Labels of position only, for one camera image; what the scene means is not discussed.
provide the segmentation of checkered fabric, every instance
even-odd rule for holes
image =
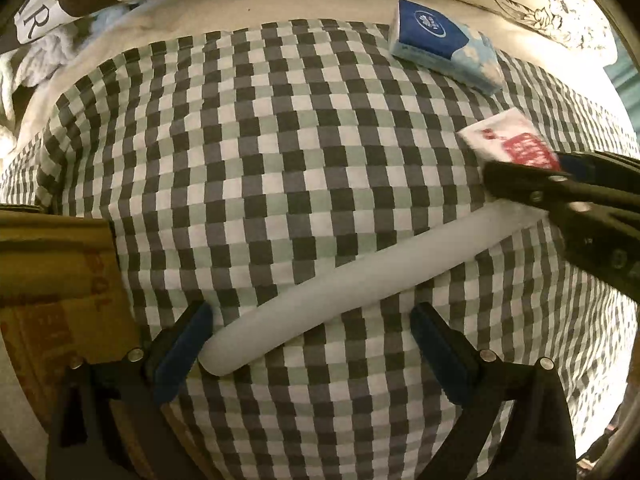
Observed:
[[[510,107],[555,150],[640,156],[633,131],[531,64],[499,53],[507,83],[485,98],[391,58],[386,32],[297,20],[126,51],[59,99],[0,200],[113,221],[152,338],[191,301],[228,324],[482,207],[478,162],[454,132]],[[430,301],[478,348],[553,358],[580,439],[623,387],[635,304],[562,260],[560,241],[541,221],[232,376],[196,366],[174,408],[225,478],[413,478],[456,417],[409,331],[409,309]]]

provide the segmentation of screw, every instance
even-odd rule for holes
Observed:
[[[485,348],[480,351],[480,358],[485,363],[492,363],[498,358],[498,356],[492,350]]]
[[[539,204],[540,202],[542,202],[542,199],[545,197],[544,193],[542,193],[542,191],[534,191],[533,193],[531,193],[529,195],[529,199],[534,203],[534,204]]]
[[[127,359],[132,363],[140,361],[145,356],[145,351],[142,348],[134,348],[127,354]]]
[[[611,267],[614,269],[622,269],[626,265],[626,251],[622,249],[613,249],[611,252]]]
[[[586,213],[591,210],[591,206],[586,202],[569,202],[569,207],[577,213]]]
[[[553,370],[554,362],[548,357],[543,357],[540,359],[540,366],[542,366],[545,370]]]
[[[72,370],[78,370],[84,364],[84,359],[82,359],[79,355],[74,355],[69,361],[69,368]]]

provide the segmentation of cardboard box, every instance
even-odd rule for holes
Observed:
[[[72,359],[140,345],[107,221],[0,208],[0,332],[45,430]]]

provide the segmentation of white fabric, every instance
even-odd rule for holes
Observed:
[[[67,64],[75,56],[73,38],[77,32],[73,24],[62,25],[29,46],[0,56],[0,160],[16,147],[14,92],[20,85],[39,85]],[[14,72],[12,62],[23,49],[26,53]]]
[[[117,22],[130,10],[131,8],[128,4],[119,4],[96,12],[89,28],[89,36],[82,42],[78,50],[84,49],[91,42],[97,40],[107,28],[111,27],[113,23]]]

